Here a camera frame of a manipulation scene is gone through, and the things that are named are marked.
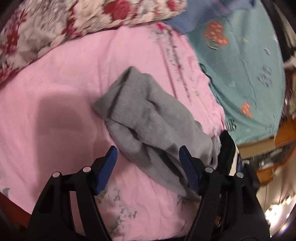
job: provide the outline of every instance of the pink bed sheet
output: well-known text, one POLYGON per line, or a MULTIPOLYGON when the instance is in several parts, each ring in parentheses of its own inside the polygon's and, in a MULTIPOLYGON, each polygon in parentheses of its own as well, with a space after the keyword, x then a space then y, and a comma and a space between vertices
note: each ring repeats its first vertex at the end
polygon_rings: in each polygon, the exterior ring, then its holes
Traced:
MULTIPOLYGON (((75 173, 105 155, 114 143, 91 103, 129 66, 151 74, 208 135, 225 129, 223 109, 185 36, 162 23, 91 34, 57 47, 1 87, 0 190, 31 213, 54 171, 75 173)), ((121 153, 96 201, 111 237, 123 241, 185 235, 198 206, 121 153)))

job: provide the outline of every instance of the gray garment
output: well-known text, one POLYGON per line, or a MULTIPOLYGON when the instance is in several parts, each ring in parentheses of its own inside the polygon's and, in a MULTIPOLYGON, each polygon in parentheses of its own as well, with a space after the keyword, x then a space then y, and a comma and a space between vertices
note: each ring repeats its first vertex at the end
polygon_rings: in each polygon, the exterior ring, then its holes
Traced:
POLYGON ((205 166, 217 167, 220 140, 203 133, 188 109, 149 74, 128 68, 93 109, 105 121, 120 151, 157 183, 196 199, 179 160, 187 147, 205 166))

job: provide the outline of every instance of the green cloth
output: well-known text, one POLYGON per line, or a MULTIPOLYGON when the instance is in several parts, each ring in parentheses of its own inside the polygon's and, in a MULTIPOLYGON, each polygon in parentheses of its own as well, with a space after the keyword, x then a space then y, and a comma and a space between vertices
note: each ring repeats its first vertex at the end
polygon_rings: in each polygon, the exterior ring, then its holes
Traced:
POLYGON ((199 25, 187 37, 224 108, 235 143, 273 136, 281 117, 285 77, 277 37, 261 2, 199 25), (215 37, 218 44, 211 41, 215 37), (250 107, 249 117, 242 113, 243 104, 250 107))

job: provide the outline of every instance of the orange flower print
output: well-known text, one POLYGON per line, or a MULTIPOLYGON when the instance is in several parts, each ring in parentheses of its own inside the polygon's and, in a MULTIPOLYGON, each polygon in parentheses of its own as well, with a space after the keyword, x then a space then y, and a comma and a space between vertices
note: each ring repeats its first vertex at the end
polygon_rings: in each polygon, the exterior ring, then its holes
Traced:
POLYGON ((250 111, 250 104, 248 102, 242 104, 240 112, 249 118, 253 118, 253 115, 250 111))
POLYGON ((204 37, 211 41, 207 41, 210 48, 217 50, 219 45, 228 45, 228 38, 222 33, 223 30, 222 24, 218 21, 208 23, 204 37))

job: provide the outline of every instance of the floral blanket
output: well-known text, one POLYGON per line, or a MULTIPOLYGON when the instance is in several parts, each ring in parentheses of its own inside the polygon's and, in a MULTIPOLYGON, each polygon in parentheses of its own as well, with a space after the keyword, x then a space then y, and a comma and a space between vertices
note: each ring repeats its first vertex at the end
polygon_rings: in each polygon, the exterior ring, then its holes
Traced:
POLYGON ((0 84, 68 39, 171 18, 186 5, 186 0, 25 0, 0 33, 0 84))

